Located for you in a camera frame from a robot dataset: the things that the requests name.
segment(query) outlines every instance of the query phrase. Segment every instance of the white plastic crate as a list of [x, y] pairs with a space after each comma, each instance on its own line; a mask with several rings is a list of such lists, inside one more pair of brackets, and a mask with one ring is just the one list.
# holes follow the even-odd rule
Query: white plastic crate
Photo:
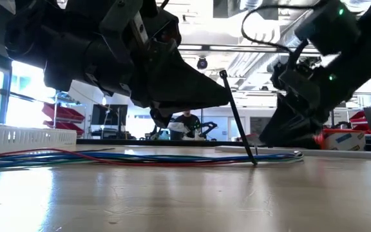
[[35, 148], [60, 148], [77, 142], [73, 130], [17, 128], [0, 125], [0, 153]]

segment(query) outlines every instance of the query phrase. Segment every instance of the red cable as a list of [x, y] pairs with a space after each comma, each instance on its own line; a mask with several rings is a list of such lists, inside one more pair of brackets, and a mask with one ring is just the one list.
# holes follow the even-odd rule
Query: red cable
[[192, 163], [180, 163], [180, 164], [178, 164], [178, 163], [147, 163], [147, 164], [144, 164], [144, 163], [113, 162], [113, 161], [109, 161], [109, 160], [98, 159], [98, 158], [91, 157], [89, 155], [84, 155], [84, 154], [81, 154], [81, 153], [77, 153], [77, 152], [74, 152], [74, 151], [66, 151], [66, 150], [57, 149], [57, 148], [38, 148], [38, 149], [29, 149], [29, 150], [23, 150], [23, 151], [4, 152], [4, 153], [0, 153], [0, 157], [4, 157], [5, 155], [15, 155], [15, 154], [18, 154], [18, 153], [27, 153], [27, 152], [34, 152], [34, 151], [58, 151], [58, 152], [62, 152], [62, 153], [69, 153], [71, 155], [80, 156], [80, 157], [83, 157], [85, 159], [94, 160], [94, 161], [104, 163], [104, 164], [114, 164], [114, 165], [123, 165], [123, 166], [191, 167], [191, 166], [212, 166], [212, 165], [219, 165], [219, 164], [233, 164], [233, 163], [238, 162], [238, 161], [225, 161], [225, 162], [216, 162], [216, 163], [195, 163], [195, 162], [192, 162]]

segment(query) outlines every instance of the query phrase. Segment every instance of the wooden table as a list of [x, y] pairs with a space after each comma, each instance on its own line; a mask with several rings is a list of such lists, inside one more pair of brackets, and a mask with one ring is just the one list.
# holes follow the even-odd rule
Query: wooden table
[[[214, 156], [211, 148], [116, 151]], [[0, 231], [367, 232], [371, 160], [310, 157], [257, 168], [92, 164], [0, 171]]]

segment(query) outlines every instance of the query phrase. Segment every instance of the person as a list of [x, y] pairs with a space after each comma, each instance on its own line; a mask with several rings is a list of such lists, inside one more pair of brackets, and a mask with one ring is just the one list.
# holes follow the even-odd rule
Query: person
[[182, 140], [183, 136], [187, 136], [190, 138], [195, 137], [195, 130], [192, 130], [196, 124], [200, 124], [200, 119], [196, 115], [193, 115], [189, 110], [183, 112], [183, 115], [178, 116], [174, 122], [181, 122], [186, 126], [190, 132], [184, 135], [181, 132], [177, 131], [170, 131], [171, 140]]

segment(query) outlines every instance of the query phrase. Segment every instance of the security camera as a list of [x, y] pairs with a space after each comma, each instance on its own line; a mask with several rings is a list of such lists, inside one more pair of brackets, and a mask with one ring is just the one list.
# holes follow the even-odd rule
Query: security camera
[[200, 58], [198, 59], [198, 62], [197, 62], [197, 68], [198, 68], [199, 70], [206, 69], [208, 65], [209, 65], [209, 63], [207, 62], [207, 60], [205, 59], [205, 57], [200, 57]]

